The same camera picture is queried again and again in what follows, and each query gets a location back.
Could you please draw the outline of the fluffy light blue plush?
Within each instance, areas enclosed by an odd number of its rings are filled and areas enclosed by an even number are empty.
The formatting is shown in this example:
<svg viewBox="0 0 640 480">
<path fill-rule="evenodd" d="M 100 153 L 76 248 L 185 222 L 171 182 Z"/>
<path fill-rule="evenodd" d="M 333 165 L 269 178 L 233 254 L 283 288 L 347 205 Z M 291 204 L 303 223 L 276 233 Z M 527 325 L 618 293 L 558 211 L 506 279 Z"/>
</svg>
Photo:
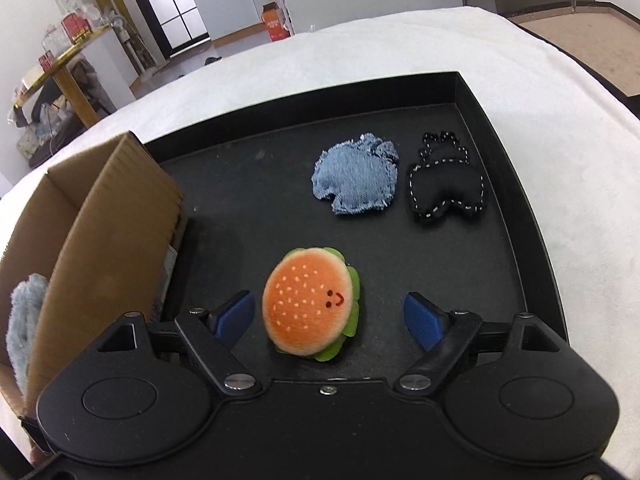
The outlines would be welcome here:
<svg viewBox="0 0 640 480">
<path fill-rule="evenodd" d="M 27 377 L 37 324 L 49 281 L 41 274 L 30 274 L 11 294 L 11 311 L 6 331 L 6 352 L 22 396 L 27 393 Z"/>
</svg>

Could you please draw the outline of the large flat cardboard tray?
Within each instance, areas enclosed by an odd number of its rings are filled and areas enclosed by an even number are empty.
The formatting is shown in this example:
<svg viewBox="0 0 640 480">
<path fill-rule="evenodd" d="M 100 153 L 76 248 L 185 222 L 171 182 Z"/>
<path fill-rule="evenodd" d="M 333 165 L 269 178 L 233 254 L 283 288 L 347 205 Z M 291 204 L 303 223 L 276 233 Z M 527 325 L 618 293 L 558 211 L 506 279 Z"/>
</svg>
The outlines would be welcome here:
<svg viewBox="0 0 640 480">
<path fill-rule="evenodd" d="M 609 2 L 534 6 L 508 19 L 554 44 L 639 105 L 639 19 Z"/>
</svg>

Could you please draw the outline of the black framed glass door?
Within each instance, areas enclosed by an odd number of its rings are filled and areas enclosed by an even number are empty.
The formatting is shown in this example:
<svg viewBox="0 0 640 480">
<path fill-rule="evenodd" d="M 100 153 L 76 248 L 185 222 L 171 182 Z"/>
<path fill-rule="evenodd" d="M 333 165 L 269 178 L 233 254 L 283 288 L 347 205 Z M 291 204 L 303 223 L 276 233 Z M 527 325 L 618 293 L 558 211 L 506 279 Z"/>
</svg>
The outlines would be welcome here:
<svg viewBox="0 0 640 480">
<path fill-rule="evenodd" d="M 209 38 L 194 0 L 136 0 L 166 60 Z"/>
</svg>

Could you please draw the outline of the orange carton box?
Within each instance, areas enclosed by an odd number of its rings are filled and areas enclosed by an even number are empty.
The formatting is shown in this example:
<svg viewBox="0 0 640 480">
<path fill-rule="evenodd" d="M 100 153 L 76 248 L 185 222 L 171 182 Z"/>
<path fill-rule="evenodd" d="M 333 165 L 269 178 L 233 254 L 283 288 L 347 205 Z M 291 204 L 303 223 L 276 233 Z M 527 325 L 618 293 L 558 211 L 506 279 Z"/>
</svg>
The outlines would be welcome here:
<svg viewBox="0 0 640 480">
<path fill-rule="evenodd" d="M 285 23 L 283 11 L 277 3 L 272 2 L 262 7 L 262 22 L 272 42 L 280 41 L 291 36 L 288 25 Z"/>
</svg>

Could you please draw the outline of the yellow round side table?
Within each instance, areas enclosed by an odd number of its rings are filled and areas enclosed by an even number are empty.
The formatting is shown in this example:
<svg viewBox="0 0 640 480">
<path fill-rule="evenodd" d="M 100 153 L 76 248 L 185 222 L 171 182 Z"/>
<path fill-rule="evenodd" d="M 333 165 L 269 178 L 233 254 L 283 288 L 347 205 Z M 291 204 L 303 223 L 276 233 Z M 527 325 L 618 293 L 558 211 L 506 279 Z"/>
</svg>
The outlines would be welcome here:
<svg viewBox="0 0 640 480">
<path fill-rule="evenodd" d="M 21 108 L 48 80 L 53 79 L 84 126 L 87 128 L 94 126 L 100 120 L 99 115 L 89 103 L 67 65 L 96 38 L 100 38 L 112 29 L 112 25 L 107 24 L 93 29 L 91 32 L 86 32 L 76 44 L 72 44 L 64 51 L 47 70 L 43 70 L 31 84 L 28 86 L 22 84 L 18 88 L 12 108 L 14 110 Z"/>
</svg>

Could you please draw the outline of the brown cardboard box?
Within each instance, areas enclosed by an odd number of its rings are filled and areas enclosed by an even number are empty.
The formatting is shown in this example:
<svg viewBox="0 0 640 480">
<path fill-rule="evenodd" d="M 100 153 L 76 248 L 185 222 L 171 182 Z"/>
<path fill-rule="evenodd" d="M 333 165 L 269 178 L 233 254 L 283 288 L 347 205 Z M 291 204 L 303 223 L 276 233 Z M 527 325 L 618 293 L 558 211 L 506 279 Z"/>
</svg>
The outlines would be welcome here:
<svg viewBox="0 0 640 480">
<path fill-rule="evenodd" d="M 1 325 L 11 295 L 34 273 L 48 288 L 26 384 L 1 357 L 1 394 L 16 416 L 32 417 L 47 384 L 127 311 L 146 318 L 168 249 L 179 244 L 183 194 L 131 133 L 50 167 L 23 207 L 1 256 Z"/>
</svg>

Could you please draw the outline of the red snack box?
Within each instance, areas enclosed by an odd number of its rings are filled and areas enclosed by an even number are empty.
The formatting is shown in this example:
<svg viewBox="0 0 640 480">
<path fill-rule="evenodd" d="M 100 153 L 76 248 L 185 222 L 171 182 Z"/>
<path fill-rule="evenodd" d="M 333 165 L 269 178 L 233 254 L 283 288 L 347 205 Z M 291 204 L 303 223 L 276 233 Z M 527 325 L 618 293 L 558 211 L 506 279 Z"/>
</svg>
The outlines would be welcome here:
<svg viewBox="0 0 640 480">
<path fill-rule="evenodd" d="M 66 13 L 62 17 L 61 25 L 72 44 L 78 44 L 92 32 L 89 21 L 77 12 Z"/>
</svg>

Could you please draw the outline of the black plastic tray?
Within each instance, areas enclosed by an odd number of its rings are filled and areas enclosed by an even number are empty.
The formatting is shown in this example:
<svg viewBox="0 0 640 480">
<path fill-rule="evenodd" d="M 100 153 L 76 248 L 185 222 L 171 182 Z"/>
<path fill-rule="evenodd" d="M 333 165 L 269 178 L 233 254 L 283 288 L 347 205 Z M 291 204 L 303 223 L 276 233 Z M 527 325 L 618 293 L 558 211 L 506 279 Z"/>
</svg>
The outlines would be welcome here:
<svg viewBox="0 0 640 480">
<path fill-rule="evenodd" d="M 405 182 L 383 211 L 340 217 L 311 191 L 320 154 L 373 133 L 393 142 L 399 166 L 419 158 L 425 133 L 450 131 L 487 183 L 480 218 L 448 214 L 421 226 Z M 494 127 L 456 73 L 343 84 L 241 108 L 146 144 L 179 185 L 189 216 L 172 310 L 212 308 L 240 290 L 260 296 L 294 248 L 332 247 L 359 273 L 361 318 L 332 361 L 286 356 L 255 320 L 233 349 L 262 382 L 396 378 L 420 358 L 402 304 L 420 292 L 442 310 L 489 322 L 530 311 L 566 334 L 560 294 L 532 207 Z"/>
</svg>

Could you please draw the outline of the black stitched stuffed toy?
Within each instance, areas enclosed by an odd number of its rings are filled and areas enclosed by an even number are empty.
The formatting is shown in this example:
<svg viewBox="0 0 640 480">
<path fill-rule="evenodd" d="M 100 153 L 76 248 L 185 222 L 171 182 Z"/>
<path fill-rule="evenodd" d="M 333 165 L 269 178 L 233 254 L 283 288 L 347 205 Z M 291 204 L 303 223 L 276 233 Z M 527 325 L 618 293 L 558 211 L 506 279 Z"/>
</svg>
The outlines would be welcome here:
<svg viewBox="0 0 640 480">
<path fill-rule="evenodd" d="M 484 174 L 452 131 L 424 133 L 419 161 L 407 170 L 409 209 L 416 222 L 430 226 L 453 214 L 475 222 L 487 200 Z"/>
</svg>

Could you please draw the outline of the burger plush toy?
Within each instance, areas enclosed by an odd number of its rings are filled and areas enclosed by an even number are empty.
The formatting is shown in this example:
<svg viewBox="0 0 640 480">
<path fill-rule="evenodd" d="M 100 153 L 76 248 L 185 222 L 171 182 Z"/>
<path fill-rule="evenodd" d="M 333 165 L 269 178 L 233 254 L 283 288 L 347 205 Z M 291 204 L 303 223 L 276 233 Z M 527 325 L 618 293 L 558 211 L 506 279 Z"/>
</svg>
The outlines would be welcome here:
<svg viewBox="0 0 640 480">
<path fill-rule="evenodd" d="M 331 247 L 296 248 L 272 270 L 262 322 L 281 353 L 329 362 L 357 333 L 360 278 Z"/>
</svg>

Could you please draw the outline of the denim stuffed toy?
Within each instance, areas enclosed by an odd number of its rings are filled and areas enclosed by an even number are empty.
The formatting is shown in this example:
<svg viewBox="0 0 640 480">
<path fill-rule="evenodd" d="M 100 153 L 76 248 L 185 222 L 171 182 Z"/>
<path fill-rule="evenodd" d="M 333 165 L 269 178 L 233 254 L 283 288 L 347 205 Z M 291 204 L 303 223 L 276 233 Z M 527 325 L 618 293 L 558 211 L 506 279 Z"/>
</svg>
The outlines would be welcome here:
<svg viewBox="0 0 640 480">
<path fill-rule="evenodd" d="M 363 133 L 320 154 L 311 175 L 312 194 L 329 200 L 337 216 L 384 210 L 396 195 L 398 162 L 392 141 Z"/>
</svg>

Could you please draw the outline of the clutter pile under table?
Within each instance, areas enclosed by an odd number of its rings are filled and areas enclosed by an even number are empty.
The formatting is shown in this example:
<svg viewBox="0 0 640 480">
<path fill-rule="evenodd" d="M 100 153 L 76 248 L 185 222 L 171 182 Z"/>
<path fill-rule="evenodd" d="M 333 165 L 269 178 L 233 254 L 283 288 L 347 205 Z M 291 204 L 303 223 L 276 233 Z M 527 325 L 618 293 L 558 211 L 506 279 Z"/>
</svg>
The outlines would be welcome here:
<svg viewBox="0 0 640 480">
<path fill-rule="evenodd" d="M 96 69 L 82 55 L 70 63 L 70 74 L 100 119 L 114 113 L 116 108 L 100 84 Z M 41 166 L 87 130 L 53 78 L 39 90 L 29 119 L 22 110 L 11 118 L 26 127 L 18 150 L 30 169 Z"/>
</svg>

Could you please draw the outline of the white bed cover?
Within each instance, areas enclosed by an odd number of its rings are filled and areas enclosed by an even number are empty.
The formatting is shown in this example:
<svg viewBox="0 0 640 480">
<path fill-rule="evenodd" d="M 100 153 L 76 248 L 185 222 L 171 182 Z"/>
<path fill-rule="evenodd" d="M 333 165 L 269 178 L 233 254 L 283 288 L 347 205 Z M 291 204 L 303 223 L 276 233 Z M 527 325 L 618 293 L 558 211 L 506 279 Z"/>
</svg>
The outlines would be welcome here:
<svg viewBox="0 0 640 480">
<path fill-rule="evenodd" d="M 149 142 L 239 108 L 354 81 L 457 72 L 524 185 L 570 343 L 613 387 L 605 459 L 639 474 L 639 123 L 557 48 L 472 6 L 352 21 L 264 44 L 166 84 L 54 156 L 124 132 Z"/>
</svg>

